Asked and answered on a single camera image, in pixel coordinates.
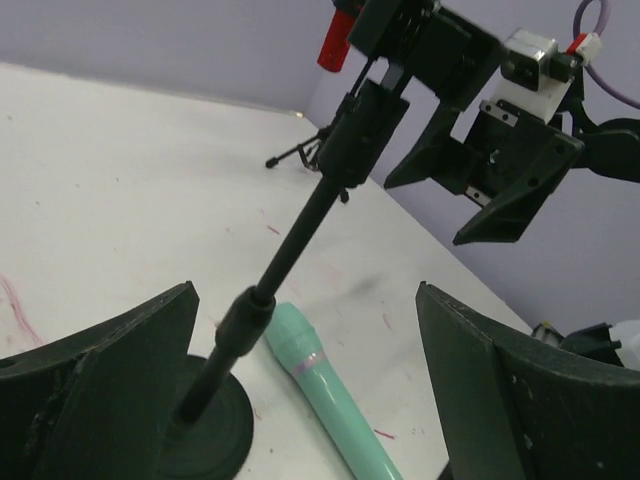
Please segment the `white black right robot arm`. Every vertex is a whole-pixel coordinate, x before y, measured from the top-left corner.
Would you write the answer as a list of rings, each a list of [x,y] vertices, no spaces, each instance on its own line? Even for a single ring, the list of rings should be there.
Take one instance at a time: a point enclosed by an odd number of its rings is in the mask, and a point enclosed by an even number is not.
[[[583,93],[581,85],[570,88],[549,122],[507,100],[484,101],[464,141],[450,135],[457,112],[439,105],[384,186],[432,179],[480,208],[454,244],[514,243],[570,170],[639,180],[638,121],[594,124]]]

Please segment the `black round-base stand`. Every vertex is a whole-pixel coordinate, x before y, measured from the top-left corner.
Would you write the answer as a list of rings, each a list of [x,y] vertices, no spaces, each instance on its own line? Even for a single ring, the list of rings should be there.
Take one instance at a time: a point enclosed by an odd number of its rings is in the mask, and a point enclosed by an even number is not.
[[[231,304],[208,358],[185,364],[186,389],[166,434],[156,477],[232,479],[253,440],[248,395],[231,371],[265,333],[276,293],[331,207],[363,184],[408,109],[402,94],[417,80],[460,112],[497,69],[501,40],[437,1],[357,1],[350,49],[385,59],[380,82],[365,78],[319,154],[321,178],[260,280]]]

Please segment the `red glitter microphone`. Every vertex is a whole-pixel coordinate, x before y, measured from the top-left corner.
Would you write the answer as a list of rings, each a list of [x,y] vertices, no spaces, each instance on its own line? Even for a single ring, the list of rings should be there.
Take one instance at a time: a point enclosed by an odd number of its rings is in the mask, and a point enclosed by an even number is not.
[[[339,73],[347,57],[348,37],[359,15],[357,1],[333,1],[335,8],[317,64],[330,73]]]

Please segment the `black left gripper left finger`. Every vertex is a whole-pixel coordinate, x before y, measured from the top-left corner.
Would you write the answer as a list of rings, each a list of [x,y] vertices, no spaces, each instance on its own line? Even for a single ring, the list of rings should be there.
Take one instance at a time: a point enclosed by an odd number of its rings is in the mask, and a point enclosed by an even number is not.
[[[198,305],[185,282],[2,359],[2,478],[153,478]]]

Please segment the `black tripod shock-mount stand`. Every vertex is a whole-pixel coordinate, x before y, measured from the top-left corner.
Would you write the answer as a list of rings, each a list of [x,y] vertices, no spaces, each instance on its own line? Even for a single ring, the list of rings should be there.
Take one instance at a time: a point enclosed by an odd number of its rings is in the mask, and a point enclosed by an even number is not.
[[[285,151],[284,153],[278,156],[268,159],[265,162],[265,167],[267,169],[273,169],[282,160],[293,155],[294,153],[297,153],[300,157],[301,163],[304,168],[306,168],[309,171],[319,172],[320,151],[322,150],[324,144],[326,143],[327,139],[330,137],[335,127],[338,125],[341,118],[346,113],[353,110],[359,90],[361,89],[361,86],[369,70],[374,64],[374,62],[375,60],[373,58],[367,59],[356,81],[352,85],[351,90],[345,94],[342,101],[340,102],[338,109],[336,110],[336,113],[334,115],[334,118],[332,119],[330,124],[322,128],[319,128],[317,133],[314,136],[304,140],[301,143],[298,143],[288,151]]]

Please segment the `teal microphone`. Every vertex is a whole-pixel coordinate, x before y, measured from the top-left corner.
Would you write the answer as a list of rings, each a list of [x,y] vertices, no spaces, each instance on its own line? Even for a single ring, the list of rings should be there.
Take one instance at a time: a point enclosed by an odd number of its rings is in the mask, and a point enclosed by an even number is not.
[[[332,366],[316,330],[303,313],[291,303],[277,305],[265,338],[354,477],[400,479],[400,471]]]

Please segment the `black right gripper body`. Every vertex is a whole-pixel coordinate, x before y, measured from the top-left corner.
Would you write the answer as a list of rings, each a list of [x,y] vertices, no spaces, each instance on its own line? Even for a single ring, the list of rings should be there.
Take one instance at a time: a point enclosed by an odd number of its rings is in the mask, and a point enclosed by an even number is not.
[[[502,100],[481,102],[461,147],[449,192],[490,210],[543,202],[585,150],[583,141]]]

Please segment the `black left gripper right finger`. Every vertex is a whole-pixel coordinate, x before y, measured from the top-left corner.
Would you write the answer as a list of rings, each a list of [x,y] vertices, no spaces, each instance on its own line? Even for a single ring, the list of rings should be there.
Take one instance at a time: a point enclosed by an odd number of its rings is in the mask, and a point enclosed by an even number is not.
[[[635,479],[639,324],[525,334],[428,283],[416,294],[445,479]]]

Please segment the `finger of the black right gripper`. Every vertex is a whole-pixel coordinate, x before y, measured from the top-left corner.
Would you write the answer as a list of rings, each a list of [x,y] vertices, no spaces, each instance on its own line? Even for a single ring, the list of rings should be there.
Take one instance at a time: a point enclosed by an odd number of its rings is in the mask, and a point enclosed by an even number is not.
[[[517,242],[582,152],[582,144],[546,144],[522,153],[515,179],[456,233],[453,244]]]
[[[441,102],[414,146],[384,181],[385,189],[394,189],[421,182],[431,176],[460,111]]]

